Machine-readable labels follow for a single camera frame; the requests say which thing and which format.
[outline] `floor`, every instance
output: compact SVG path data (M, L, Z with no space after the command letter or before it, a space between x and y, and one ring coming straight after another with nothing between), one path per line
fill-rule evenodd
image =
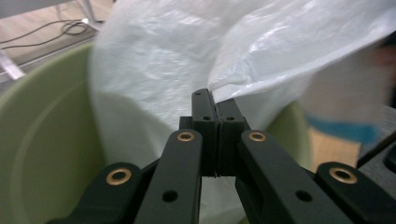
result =
M111 11L113 1L91 0L91 2L96 19L105 21ZM0 33L0 43L24 35L49 22L81 20L83 18L86 18L86 16L82 13L78 1L5 18L0 20L0 30L2 31ZM0 44L0 48L45 42L60 35L65 25L65 22L54 23L24 38ZM78 33L82 29L83 27L74 27L71 31ZM95 35L96 32L93 29L88 29L80 35L62 35L45 45L6 49L6 53L16 64L21 66L24 72L28 73L47 59L53 57L49 55L56 55L58 52L62 52L62 49L76 45L79 42L90 41ZM4 72L0 70L0 94L12 86L13 83L14 81L6 79ZM336 139L313 129L310 129L309 134L313 147L313 171L325 161L341 161L352 166L355 165L359 154L359 144Z

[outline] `translucent plastic bag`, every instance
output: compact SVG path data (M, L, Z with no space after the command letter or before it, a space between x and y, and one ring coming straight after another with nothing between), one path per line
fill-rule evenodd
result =
M108 163L158 159L205 87L265 128L317 71L394 31L394 18L393 0L119 0L90 80ZM243 216L232 178L203 180L202 223Z

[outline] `green plastic bucket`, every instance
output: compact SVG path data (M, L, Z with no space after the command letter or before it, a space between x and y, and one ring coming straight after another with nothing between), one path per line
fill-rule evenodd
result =
M66 52L0 96L0 223L42 224L67 216L105 166L87 90L90 48ZM269 131L310 167L297 104Z

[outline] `bucket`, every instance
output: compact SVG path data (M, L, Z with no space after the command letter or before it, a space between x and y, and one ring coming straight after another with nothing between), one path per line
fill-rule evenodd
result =
M105 166L88 97L92 45L37 68L0 96L0 223L66 217ZM269 132L310 167L304 115L289 105Z

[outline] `plastic bag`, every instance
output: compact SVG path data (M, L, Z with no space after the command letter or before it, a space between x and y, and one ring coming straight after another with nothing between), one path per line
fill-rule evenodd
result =
M395 13L393 0L119 0L90 75L107 162L158 159L205 87L265 128L318 70L395 30ZM202 191L202 223L243 218L233 178L204 178Z

